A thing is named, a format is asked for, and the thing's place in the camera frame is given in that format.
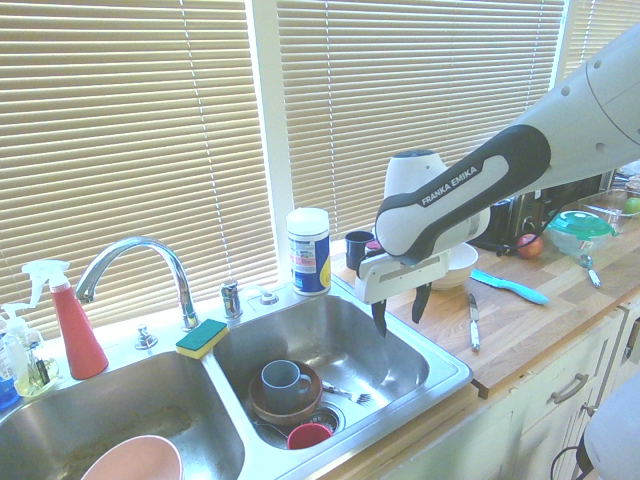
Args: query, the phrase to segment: canister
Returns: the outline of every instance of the canister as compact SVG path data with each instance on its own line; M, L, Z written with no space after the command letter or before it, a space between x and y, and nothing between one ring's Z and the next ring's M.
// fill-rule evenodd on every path
M287 215L291 277L301 295L319 295L331 285L329 213L298 208Z

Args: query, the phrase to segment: blue bottle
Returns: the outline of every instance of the blue bottle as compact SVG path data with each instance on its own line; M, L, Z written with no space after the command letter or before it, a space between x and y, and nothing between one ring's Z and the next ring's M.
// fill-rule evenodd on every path
M20 395L13 386L13 377L9 368L9 359L2 341L4 333L0 335L0 411L10 407L20 399Z

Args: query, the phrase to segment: red spray bottle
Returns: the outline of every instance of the red spray bottle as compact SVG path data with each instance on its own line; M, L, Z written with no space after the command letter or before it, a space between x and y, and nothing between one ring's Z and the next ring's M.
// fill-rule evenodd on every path
M76 380L85 380L105 370L109 361L93 334L87 314L75 297L71 283L64 275L67 268L68 262L38 260L26 264L22 271L31 276L31 308L36 306L44 284L49 282L71 376Z

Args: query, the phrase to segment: white bowl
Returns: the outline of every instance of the white bowl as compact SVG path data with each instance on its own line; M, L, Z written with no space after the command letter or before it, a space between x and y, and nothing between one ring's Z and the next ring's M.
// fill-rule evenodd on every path
M461 243L451 247L451 263L447 274L431 284L432 290L447 290L462 285L478 263L478 252L471 245Z

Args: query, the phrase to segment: sponge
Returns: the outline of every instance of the sponge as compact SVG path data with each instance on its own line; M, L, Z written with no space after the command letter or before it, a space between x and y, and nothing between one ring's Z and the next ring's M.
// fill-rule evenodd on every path
M229 333L229 327L226 323L207 319L176 343L176 352L198 360L227 333Z

